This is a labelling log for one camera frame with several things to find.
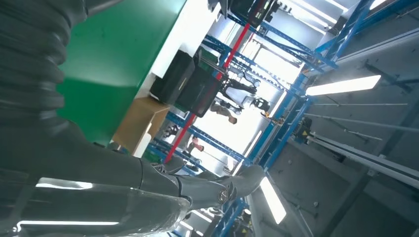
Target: cardboard box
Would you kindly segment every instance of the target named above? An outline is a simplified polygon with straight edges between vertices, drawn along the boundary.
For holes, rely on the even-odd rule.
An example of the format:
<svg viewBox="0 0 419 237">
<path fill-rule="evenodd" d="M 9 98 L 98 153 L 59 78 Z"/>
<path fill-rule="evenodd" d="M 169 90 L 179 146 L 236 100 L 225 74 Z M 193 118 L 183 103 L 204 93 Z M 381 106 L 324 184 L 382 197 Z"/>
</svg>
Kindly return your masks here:
<svg viewBox="0 0 419 237">
<path fill-rule="evenodd" d="M 118 127 L 113 140 L 134 154 L 149 124 L 151 127 L 148 133 L 153 139 L 160 130 L 168 112 L 169 105 L 162 104 L 151 97 L 135 99 Z"/>
</svg>

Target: gray wall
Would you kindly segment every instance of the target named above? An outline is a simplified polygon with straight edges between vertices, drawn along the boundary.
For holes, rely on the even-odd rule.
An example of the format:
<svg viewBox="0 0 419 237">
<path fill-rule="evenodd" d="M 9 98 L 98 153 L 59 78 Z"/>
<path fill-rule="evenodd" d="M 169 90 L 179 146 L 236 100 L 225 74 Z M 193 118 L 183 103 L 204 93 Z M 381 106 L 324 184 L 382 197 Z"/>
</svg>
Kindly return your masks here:
<svg viewBox="0 0 419 237">
<path fill-rule="evenodd" d="M 319 162 L 320 159 L 309 156 L 315 155 L 315 148 L 313 148 L 314 150 L 300 150 L 308 147 L 304 146 L 300 147 L 295 143 L 286 145 L 280 159 L 270 169 L 270 173 L 285 198 L 291 203 L 301 206 L 305 220 L 313 233 L 317 235 L 319 228 L 329 221 L 328 215 L 335 209 L 351 179 L 356 176 L 358 167 L 348 161 L 342 164 L 330 156 L 325 156 L 326 159 L 329 159 L 329 165 L 326 167 Z M 330 163 L 333 163 L 334 167 L 332 168 L 335 169 L 335 172 L 331 170 Z M 263 214 L 260 214 L 259 217 L 260 220 L 263 220 L 260 224 L 263 236 L 287 236 L 282 231 L 278 231 L 278 228 L 285 230 L 290 236 L 302 236 L 298 225 L 290 214 L 287 214 L 281 224 L 272 225 L 274 220 L 263 194 L 254 194 L 254 199 L 257 198 L 260 200 L 258 209 L 263 210 Z M 314 202 L 319 203 L 318 207 L 314 207 Z M 408 210 L 405 210 L 404 213 L 397 212 L 400 211 L 400 208 L 405 208 L 406 205 L 413 209 L 412 213 L 407 213 L 410 217 L 405 215 Z M 419 206 L 414 202 L 405 199 L 405 197 L 400 198 L 392 190 L 383 189 L 379 183 L 374 181 L 367 186 L 365 193 L 356 199 L 332 236 L 409 237 L 416 230 L 417 225 L 406 218 L 418 220 L 418 210 Z"/>
<path fill-rule="evenodd" d="M 413 23 L 411 17 L 384 22 L 383 26 L 371 28 L 362 35 L 358 35 L 358 38 L 354 39 L 348 47 L 348 52 L 389 39 L 418 26 L 417 23 L 416 25 Z M 364 67 L 367 62 L 399 81 L 416 79 L 419 75 L 418 48 L 419 40 L 394 45 L 392 48 L 341 64 L 338 70 L 318 77 L 315 83 L 326 84 L 370 76 L 372 73 Z M 406 116 L 413 110 L 416 114 L 413 113 L 412 122 L 404 126 L 419 128 L 418 108 L 415 107 L 419 99 L 419 88 L 416 84 L 409 86 L 413 90 L 410 93 L 382 80 L 375 89 L 370 91 L 329 96 L 342 104 L 407 103 L 407 106 L 311 106 L 309 113 L 399 125 L 403 120 L 406 121 Z M 315 103 L 333 103 L 333 101 L 325 96 L 318 96 Z M 375 155 L 382 151 L 388 139 L 394 137 L 395 134 L 394 130 L 380 127 L 341 121 L 338 123 L 349 130 L 380 137 L 383 141 L 365 142 L 353 134 L 345 133 L 340 127 L 322 118 L 313 118 L 312 130 Z M 400 140 L 391 147 L 387 158 L 419 170 L 418 139 L 417 133 L 402 133 Z M 291 147 L 290 145 L 285 147 L 270 172 L 279 188 L 283 192 L 292 194 L 292 197 L 299 198 L 302 206 L 311 207 L 310 204 L 314 201 L 320 203 L 317 208 L 319 216 L 316 219 L 304 213 L 309 226 L 316 232 L 317 228 L 327 221 L 324 219 L 326 214 L 336 207 L 336 200 L 354 180 L 360 168 L 359 164 L 350 160 L 338 163 L 332 159 L 332 154 L 314 145 L 293 143 Z M 417 226 L 419 226 L 419 192 L 380 174 L 369 182 L 364 192 L 356 199 L 335 229 L 333 236 L 410 237 Z"/>
</svg>

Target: blue metal shelving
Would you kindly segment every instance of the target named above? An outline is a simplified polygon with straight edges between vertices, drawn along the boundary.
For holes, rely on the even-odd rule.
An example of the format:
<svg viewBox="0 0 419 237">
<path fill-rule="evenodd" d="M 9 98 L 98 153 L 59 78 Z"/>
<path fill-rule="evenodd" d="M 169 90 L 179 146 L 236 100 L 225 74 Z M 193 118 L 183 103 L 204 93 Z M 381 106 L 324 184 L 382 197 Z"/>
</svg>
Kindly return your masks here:
<svg viewBox="0 0 419 237">
<path fill-rule="evenodd" d="M 227 236 L 230 228 L 233 226 L 234 221 L 242 213 L 243 209 L 247 207 L 247 203 L 242 198 L 223 205 L 224 216 L 220 219 L 212 233 L 213 237 Z"/>
<path fill-rule="evenodd" d="M 281 31 L 273 28 L 267 23 L 262 23 L 262 27 L 267 29 L 269 32 L 276 34 L 285 40 L 289 41 L 296 48 L 278 43 L 267 37 L 266 35 L 258 32 L 256 29 L 251 28 L 251 31 L 254 32 L 256 35 L 262 37 L 266 41 L 272 43 L 273 45 L 279 47 L 280 49 L 284 50 L 285 52 L 289 53 L 290 55 L 294 56 L 296 59 L 300 60 L 301 62 L 305 62 L 306 65 L 312 70 L 317 70 L 319 72 L 324 72 L 323 68 L 325 66 L 330 66 L 332 68 L 337 68 L 335 61 L 339 58 L 339 56 L 343 53 L 344 49 L 347 47 L 351 38 L 358 33 L 360 30 L 366 28 L 367 26 L 373 24 L 375 21 L 380 20 L 384 17 L 385 14 L 389 14 L 387 11 L 386 13 L 375 13 L 373 16 L 368 18 L 365 22 L 363 20 L 368 15 L 369 8 L 374 0 L 361 0 L 358 6 L 356 7 L 352 16 L 348 19 L 348 22 L 343 27 L 342 31 L 339 33 L 337 37 L 333 40 L 323 44 L 322 46 L 318 47 L 315 50 L 311 50 L 310 48 L 306 47 L 305 45 L 297 42 L 296 40 L 292 39 L 291 37 L 285 35 Z M 414 0 L 397 0 L 395 3 L 392 3 L 392 7 L 395 9 L 402 9 L 410 4 L 415 2 Z M 228 18 L 233 20 L 234 22 L 244 26 L 245 22 L 242 20 L 228 15 Z M 228 56 L 228 53 L 231 51 L 231 48 L 214 37 L 206 36 L 206 39 L 203 41 L 203 45 L 206 45 L 215 51 L 221 54 L 220 57 L 220 64 L 222 64 Z M 286 89 L 282 84 L 281 80 L 274 75 L 273 73 L 267 71 L 266 69 L 262 68 L 258 64 L 256 64 L 253 60 L 243 56 L 240 53 L 236 53 L 234 55 L 232 65 L 234 67 L 240 68 L 246 72 L 251 72 L 261 79 L 265 80 L 267 83 L 273 85 L 279 90 L 286 91 L 287 95 L 285 96 L 284 100 L 282 101 L 281 105 L 279 106 L 278 110 L 273 115 L 274 119 L 278 119 L 283 116 L 285 110 L 289 107 L 292 99 L 297 97 L 297 102 L 295 103 L 292 110 L 285 119 L 284 124 L 278 129 L 276 134 L 272 134 L 275 124 L 270 122 L 265 131 L 262 133 L 261 137 L 255 144 L 253 150 L 249 155 L 249 159 L 245 159 L 245 157 L 234 151 L 233 149 L 225 146 L 221 142 L 217 141 L 213 137 L 209 136 L 207 133 L 201 131 L 200 129 L 192 126 L 188 129 L 189 132 L 194 134 L 195 136 L 199 137 L 201 140 L 209 143 L 210 145 L 214 146 L 215 148 L 221 150 L 222 152 L 226 153 L 227 155 L 231 156 L 236 160 L 243 160 L 244 165 L 248 165 L 252 163 L 252 161 L 256 160 L 256 156 L 258 155 L 259 151 L 263 148 L 266 140 L 269 137 L 272 137 L 271 143 L 267 146 L 265 152 L 261 154 L 260 164 L 265 171 L 267 171 L 275 162 L 275 160 L 280 155 L 281 151 L 283 150 L 284 146 L 287 143 L 287 140 L 291 137 L 292 133 L 296 129 L 298 123 L 300 122 L 301 118 L 303 117 L 305 111 L 309 108 L 312 99 L 310 97 L 301 97 L 303 91 L 301 90 L 301 85 L 303 81 L 306 79 L 304 74 L 300 74 L 295 81 L 295 83 L 291 86 L 290 89 Z M 267 78 L 264 75 L 261 75 L 260 72 L 265 72 L 271 78 Z M 176 123 L 179 126 L 185 125 L 185 120 L 180 118 L 179 116 L 168 113 L 167 119 L 171 120 L 172 122 Z M 162 141 L 156 140 L 155 141 L 160 146 L 165 146 L 167 149 L 170 149 L 170 145 L 163 144 Z M 151 144 L 148 147 L 154 153 L 159 154 L 161 157 L 165 157 L 165 154 L 156 149 L 155 145 Z M 192 159 L 189 159 L 179 151 L 176 151 L 176 155 L 184 157 L 186 160 L 191 161 L 194 163 Z M 204 167 L 200 166 L 199 164 L 195 164 L 202 170 L 205 170 Z M 192 170 L 186 170 L 186 172 L 194 175 L 195 173 Z M 216 225 L 214 233 L 212 236 L 214 237 L 223 237 L 227 236 L 229 229 L 233 226 L 234 221 L 236 218 L 242 213 L 243 209 L 247 206 L 247 204 L 243 201 L 243 199 L 237 199 L 231 203 L 225 204 L 223 206 L 223 212 L 225 213 L 224 216 L 221 218 L 219 223 Z"/>
<path fill-rule="evenodd" d="M 281 129 L 279 130 L 278 134 L 275 136 L 272 143 L 269 145 L 266 153 L 260 160 L 259 164 L 264 167 L 265 172 L 273 165 L 276 159 L 279 157 L 279 154 L 282 152 L 282 149 L 287 144 L 288 139 L 291 137 L 292 133 L 296 129 L 298 123 L 304 116 L 304 113 L 311 105 L 311 98 L 305 100 L 299 109 L 294 109 L 292 113 L 290 113 L 285 120 L 284 124 L 282 125 Z"/>
<path fill-rule="evenodd" d="M 206 40 L 203 41 L 202 44 L 221 53 L 223 57 L 220 58 L 220 63 L 223 63 L 223 61 L 225 61 L 225 59 L 227 58 L 226 55 L 228 55 L 228 52 L 231 51 L 231 48 L 212 36 L 206 35 L 205 39 Z M 278 90 L 284 90 L 284 87 L 279 83 L 280 78 L 278 78 L 275 74 L 259 66 L 253 60 L 249 59 L 248 57 L 242 55 L 239 52 L 236 52 L 234 56 L 235 58 L 233 58 L 232 64 L 244 69 L 246 72 L 251 72 L 257 75 L 262 80 L 271 84 L 273 87 L 277 88 Z M 275 81 L 265 77 L 264 75 L 261 75 L 257 70 L 251 68 L 252 66 L 257 67 L 258 69 L 264 71 Z"/>
<path fill-rule="evenodd" d="M 181 127 L 185 126 L 186 121 L 172 112 L 169 112 L 166 118 Z M 231 156 L 233 159 L 237 161 L 241 161 L 245 158 L 242 154 L 227 147 L 226 145 L 217 141 L 215 138 L 213 138 L 212 136 L 210 136 L 209 134 L 205 133 L 204 131 L 200 130 L 199 128 L 195 126 L 190 126 L 188 128 L 188 131 L 192 133 L 193 135 L 197 136 L 199 139 L 203 140 L 204 142 L 207 142 L 211 146 L 214 146 L 215 148 L 224 152 L 226 155 Z"/>
<path fill-rule="evenodd" d="M 294 87 L 300 87 L 305 78 L 306 77 L 304 76 L 304 74 L 300 74 L 294 82 Z M 277 111 L 273 115 L 274 119 L 279 119 L 284 114 L 288 105 L 291 103 L 292 98 L 293 98 L 292 94 L 290 93 L 286 94 L 284 100 L 282 101 Z M 268 126 L 265 128 L 264 132 L 261 134 L 260 138 L 258 139 L 254 148 L 252 149 L 252 151 L 250 152 L 248 156 L 251 161 L 254 161 L 256 159 L 257 154 L 259 153 L 260 149 L 263 147 L 265 141 L 269 138 L 269 135 L 271 134 L 271 132 L 273 131 L 275 127 L 276 127 L 276 124 L 274 122 L 270 122 Z"/>
<path fill-rule="evenodd" d="M 338 57 L 342 54 L 343 50 L 348 45 L 352 36 L 356 34 L 356 31 L 360 27 L 362 21 L 370 11 L 370 6 L 373 4 L 373 2 L 374 0 L 361 0 L 359 2 L 358 6 L 355 8 L 355 11 L 350 16 L 345 26 L 340 31 L 339 35 L 333 39 L 333 43 L 325 55 L 327 59 L 333 61 L 338 59 Z"/>
</svg>

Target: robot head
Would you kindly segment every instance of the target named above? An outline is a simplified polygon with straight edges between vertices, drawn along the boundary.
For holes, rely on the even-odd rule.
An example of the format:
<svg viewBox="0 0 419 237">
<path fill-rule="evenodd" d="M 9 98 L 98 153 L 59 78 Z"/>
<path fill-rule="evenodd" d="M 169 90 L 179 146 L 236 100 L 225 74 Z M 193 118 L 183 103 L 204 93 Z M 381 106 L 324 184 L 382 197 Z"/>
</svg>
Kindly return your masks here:
<svg viewBox="0 0 419 237">
<path fill-rule="evenodd" d="M 257 98 L 255 100 L 253 100 L 251 105 L 253 105 L 256 108 L 258 108 L 260 110 L 263 110 L 265 112 L 268 112 L 269 109 L 271 108 L 271 105 L 269 104 L 269 102 L 266 101 L 265 99 L 262 99 L 262 98 Z"/>
</svg>

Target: metal rod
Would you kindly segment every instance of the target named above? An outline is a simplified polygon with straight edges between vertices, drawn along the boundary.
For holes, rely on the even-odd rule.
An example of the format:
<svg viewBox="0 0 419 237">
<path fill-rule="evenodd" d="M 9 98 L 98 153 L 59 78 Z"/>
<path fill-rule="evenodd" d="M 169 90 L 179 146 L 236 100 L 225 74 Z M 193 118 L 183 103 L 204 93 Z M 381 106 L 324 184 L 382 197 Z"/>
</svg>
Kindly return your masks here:
<svg viewBox="0 0 419 237">
<path fill-rule="evenodd" d="M 233 46 L 233 49 L 230 52 L 230 55 L 227 58 L 227 61 L 225 62 L 225 64 L 223 65 L 224 68 L 228 68 L 228 66 L 230 65 L 231 61 L 233 60 L 233 56 L 236 53 L 237 49 L 239 48 L 240 44 L 242 43 L 243 38 L 246 35 L 246 32 L 249 30 L 250 28 L 250 24 L 247 23 L 245 25 L 245 28 L 243 29 L 243 31 L 241 32 L 239 38 L 237 39 L 236 43 Z M 221 80 L 222 78 L 222 73 L 218 73 L 217 75 L 217 80 Z M 178 138 L 176 139 L 176 141 L 174 142 L 171 150 L 168 153 L 168 156 L 165 159 L 165 163 L 169 162 L 171 160 L 171 157 L 173 156 L 174 151 L 176 151 L 176 148 L 179 146 L 180 144 L 180 140 L 182 140 L 183 136 L 185 136 L 186 131 L 188 130 L 188 128 L 192 125 L 193 121 L 195 120 L 196 115 L 192 114 L 191 117 L 188 119 L 188 121 L 186 122 L 184 128 L 182 129 L 182 131 L 180 132 Z"/>
<path fill-rule="evenodd" d="M 412 177 L 407 176 L 407 175 L 404 174 L 404 173 L 411 174 L 410 172 L 405 171 L 406 169 L 410 170 L 407 167 L 403 166 L 403 169 L 399 169 L 399 166 L 400 166 L 399 164 L 393 163 L 393 162 L 388 161 L 388 160 L 386 160 L 386 163 L 389 164 L 389 165 L 383 166 L 379 163 L 376 163 L 375 161 L 365 159 L 365 158 L 360 157 L 360 156 L 358 156 L 354 153 L 351 153 L 349 151 L 346 151 L 344 149 L 341 149 L 341 148 L 336 147 L 334 145 L 331 145 L 329 143 L 323 142 L 323 141 L 318 140 L 316 138 L 308 137 L 308 139 L 310 141 L 313 141 L 313 142 L 321 145 L 321 146 L 329 148 L 329 149 L 331 149 L 335 152 L 341 153 L 341 154 L 345 155 L 346 157 L 348 157 L 350 159 L 353 159 L 356 162 L 359 162 L 359 163 L 361 163 L 361 164 L 363 164 L 367 167 L 370 167 L 373 170 L 376 170 L 380 173 L 386 174 L 386 175 L 388 175 L 388 176 L 390 176 L 394 179 L 397 179 L 397 180 L 399 180 L 399 181 L 401 181 L 405 184 L 411 185 L 412 187 L 415 187 L 415 188 L 419 189 L 419 181 L 417 179 L 415 179 L 415 178 L 418 178 L 418 176 L 413 174 L 412 176 L 415 177 L 415 178 L 412 178 Z"/>
<path fill-rule="evenodd" d="M 370 136 L 370 135 L 363 134 L 363 133 L 360 133 L 360 132 L 349 131 L 347 129 L 345 129 L 344 131 L 345 132 L 352 133 L 352 134 L 356 134 L 356 135 L 359 135 L 359 136 L 362 136 L 362 137 L 368 137 L 368 138 L 372 138 L 372 139 L 376 139 L 376 140 L 382 141 L 382 138 Z"/>
<path fill-rule="evenodd" d="M 318 118 L 324 118 L 324 119 L 333 119 L 333 120 L 340 120 L 340 121 L 346 121 L 346 122 L 354 122 L 354 123 L 360 123 L 360 124 L 366 124 L 366 125 L 372 125 L 377 127 L 385 127 L 385 128 L 391 128 L 396 130 L 402 130 L 407 132 L 419 132 L 419 128 L 413 128 L 413 127 L 402 127 L 402 126 L 395 126 L 385 123 L 378 123 L 378 122 L 367 122 L 367 121 L 361 121 L 361 120 L 354 120 L 354 119 L 346 119 L 346 118 L 335 118 L 330 116 L 323 116 L 323 115 L 314 115 L 314 114 L 305 114 L 307 116 L 313 116 Z"/>
<path fill-rule="evenodd" d="M 404 104 L 313 104 L 313 105 L 334 105 L 334 106 L 405 106 Z"/>
</svg>

